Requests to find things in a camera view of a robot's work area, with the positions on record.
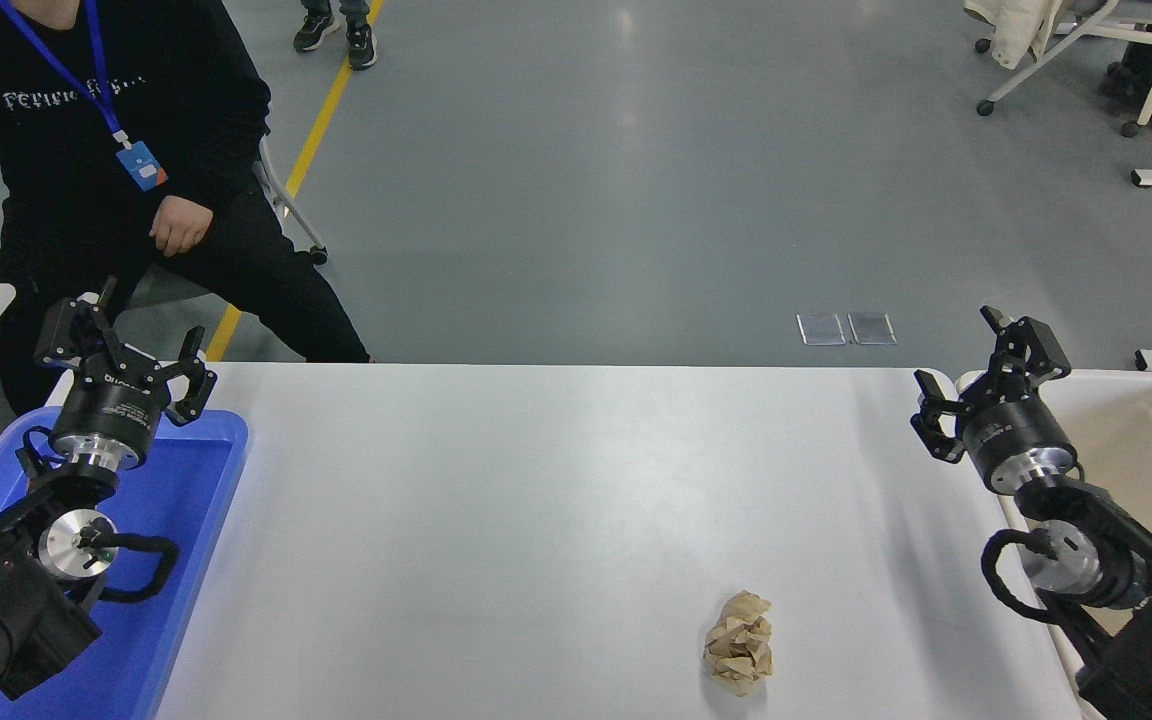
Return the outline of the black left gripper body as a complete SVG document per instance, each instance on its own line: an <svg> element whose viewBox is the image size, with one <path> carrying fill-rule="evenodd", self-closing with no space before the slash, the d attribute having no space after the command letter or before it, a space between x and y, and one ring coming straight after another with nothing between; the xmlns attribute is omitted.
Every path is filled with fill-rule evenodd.
<svg viewBox="0 0 1152 720"><path fill-rule="evenodd" d="M132 350L73 361L74 381L52 427L52 450L69 462L145 462L166 406L161 361Z"/></svg>

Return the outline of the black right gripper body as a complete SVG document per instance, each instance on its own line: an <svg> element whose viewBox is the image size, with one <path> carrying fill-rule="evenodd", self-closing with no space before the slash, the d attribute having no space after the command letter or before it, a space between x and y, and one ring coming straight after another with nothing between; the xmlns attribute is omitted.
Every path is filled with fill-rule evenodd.
<svg viewBox="0 0 1152 720"><path fill-rule="evenodd" d="M1075 448L1038 397L984 407L957 420L957 438L984 486L1024 486L1075 468Z"/></svg>

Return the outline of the person's left hand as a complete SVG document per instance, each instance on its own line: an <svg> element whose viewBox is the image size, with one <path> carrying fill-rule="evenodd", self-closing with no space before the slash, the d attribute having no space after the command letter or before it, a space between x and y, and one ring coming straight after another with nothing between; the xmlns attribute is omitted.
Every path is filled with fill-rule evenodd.
<svg viewBox="0 0 1152 720"><path fill-rule="evenodd" d="M214 217L214 211L197 202L168 195L157 206L147 237L164 258L174 258L200 245Z"/></svg>

